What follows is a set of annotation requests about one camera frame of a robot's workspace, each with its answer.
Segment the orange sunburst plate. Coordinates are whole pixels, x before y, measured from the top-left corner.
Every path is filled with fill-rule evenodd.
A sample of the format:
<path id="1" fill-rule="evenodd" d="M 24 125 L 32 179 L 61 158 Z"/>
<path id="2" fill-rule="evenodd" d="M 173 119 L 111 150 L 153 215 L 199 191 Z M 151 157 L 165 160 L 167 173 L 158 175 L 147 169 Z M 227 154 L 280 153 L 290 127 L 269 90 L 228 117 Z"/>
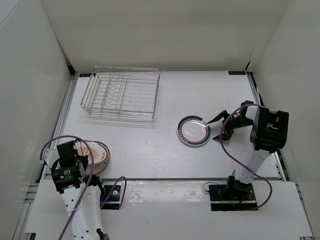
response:
<path id="1" fill-rule="evenodd" d="M 108 147 L 99 141 L 87 141 L 93 155 L 94 166 L 106 166 L 110 161 L 110 151 Z M 75 141 L 78 154 L 81 156 L 88 156 L 89 163 L 91 164 L 91 155 L 89 149 L 82 141 Z"/>
<path id="2" fill-rule="evenodd" d="M 109 164 L 109 160 L 104 160 L 104 161 L 100 161 L 100 162 L 95 162 L 92 168 L 92 163 L 91 161 L 88 162 L 86 171 L 85 171 L 85 175 L 88 176 L 92 170 L 93 174 L 98 174 L 100 172 L 102 172 Z"/>

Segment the green red rimmed white plate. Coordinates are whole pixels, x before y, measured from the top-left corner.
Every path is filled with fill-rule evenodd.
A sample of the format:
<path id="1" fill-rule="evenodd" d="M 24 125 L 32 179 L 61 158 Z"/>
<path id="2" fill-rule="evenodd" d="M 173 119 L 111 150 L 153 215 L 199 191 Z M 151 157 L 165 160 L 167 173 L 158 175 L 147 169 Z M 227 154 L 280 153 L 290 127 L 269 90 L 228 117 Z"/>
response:
<path id="1" fill-rule="evenodd" d="M 182 118 L 176 131 L 178 138 L 192 147 L 204 145 L 211 137 L 211 127 L 206 126 L 206 121 L 196 115 Z"/>

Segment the orange sunburst plate front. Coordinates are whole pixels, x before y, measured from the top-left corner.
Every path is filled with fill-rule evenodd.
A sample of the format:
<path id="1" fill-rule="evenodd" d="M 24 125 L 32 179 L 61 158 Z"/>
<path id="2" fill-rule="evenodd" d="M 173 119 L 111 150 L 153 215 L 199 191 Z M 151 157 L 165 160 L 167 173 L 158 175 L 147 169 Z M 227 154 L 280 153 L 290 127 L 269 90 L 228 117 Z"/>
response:
<path id="1" fill-rule="evenodd" d="M 92 168 L 92 163 L 91 161 L 88 162 L 86 171 L 85 171 L 85 175 L 88 176 L 92 170 L 93 174 L 98 174 L 100 172 L 102 172 L 109 164 L 109 160 L 104 160 L 104 161 L 100 161 L 100 162 L 95 162 Z"/>

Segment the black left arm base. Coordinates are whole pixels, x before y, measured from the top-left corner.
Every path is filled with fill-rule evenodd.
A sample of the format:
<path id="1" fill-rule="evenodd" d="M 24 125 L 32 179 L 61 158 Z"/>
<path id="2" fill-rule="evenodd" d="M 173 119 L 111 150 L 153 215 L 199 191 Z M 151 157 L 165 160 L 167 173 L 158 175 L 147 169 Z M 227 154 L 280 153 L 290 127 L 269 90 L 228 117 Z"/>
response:
<path id="1" fill-rule="evenodd" d="M 114 185 L 114 182 L 111 181 L 105 181 L 103 183 L 104 192 L 100 196 L 100 204 L 102 204 L 108 194 L 110 193 L 110 196 L 107 200 L 107 202 L 101 207 L 102 210 L 119 210 L 120 209 L 120 203 L 122 201 L 122 194 L 123 194 L 123 184 L 121 181 L 119 181 L 114 189 L 111 191 L 112 187 Z"/>

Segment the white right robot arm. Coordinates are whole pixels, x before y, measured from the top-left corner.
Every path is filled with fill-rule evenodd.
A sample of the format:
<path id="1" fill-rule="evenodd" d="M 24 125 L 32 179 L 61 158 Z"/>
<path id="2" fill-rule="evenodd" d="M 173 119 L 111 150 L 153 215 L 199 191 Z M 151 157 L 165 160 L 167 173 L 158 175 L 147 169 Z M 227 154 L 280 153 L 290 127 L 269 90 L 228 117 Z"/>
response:
<path id="1" fill-rule="evenodd" d="M 252 186 L 257 171 L 266 158 L 277 150 L 282 149 L 287 142 L 289 113 L 275 111 L 246 100 L 234 112 L 220 112 L 206 125 L 222 120 L 222 127 L 215 140 L 219 140 L 223 151 L 233 161 L 242 166 L 239 172 L 233 172 L 227 179 L 224 193 L 230 200 L 238 199 L 242 193 L 247 193 Z M 249 140 L 252 152 L 247 163 L 241 163 L 224 147 L 224 141 L 230 140 L 235 129 L 251 126 Z"/>

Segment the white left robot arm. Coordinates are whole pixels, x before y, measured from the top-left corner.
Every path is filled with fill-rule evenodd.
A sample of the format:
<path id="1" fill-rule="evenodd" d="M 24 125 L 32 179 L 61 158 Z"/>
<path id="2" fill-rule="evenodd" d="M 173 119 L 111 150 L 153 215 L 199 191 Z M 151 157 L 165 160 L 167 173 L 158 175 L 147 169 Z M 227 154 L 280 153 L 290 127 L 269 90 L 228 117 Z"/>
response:
<path id="1" fill-rule="evenodd" d="M 53 183 L 68 215 L 59 239 L 71 227 L 73 240 L 108 240 L 102 226 L 100 199 L 105 194 L 101 179 L 90 170 L 88 156 L 60 157 L 51 168 Z"/>

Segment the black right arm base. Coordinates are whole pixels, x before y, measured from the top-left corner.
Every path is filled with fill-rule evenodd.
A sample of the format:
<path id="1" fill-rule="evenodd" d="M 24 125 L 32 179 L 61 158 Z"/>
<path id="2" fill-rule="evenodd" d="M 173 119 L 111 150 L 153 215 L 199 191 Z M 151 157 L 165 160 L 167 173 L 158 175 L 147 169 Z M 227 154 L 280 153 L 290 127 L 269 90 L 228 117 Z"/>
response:
<path id="1" fill-rule="evenodd" d="M 205 193 L 209 194 L 210 210 L 212 212 L 257 211 L 258 204 L 252 186 L 248 192 L 234 191 L 226 184 L 206 182 L 203 185 Z"/>

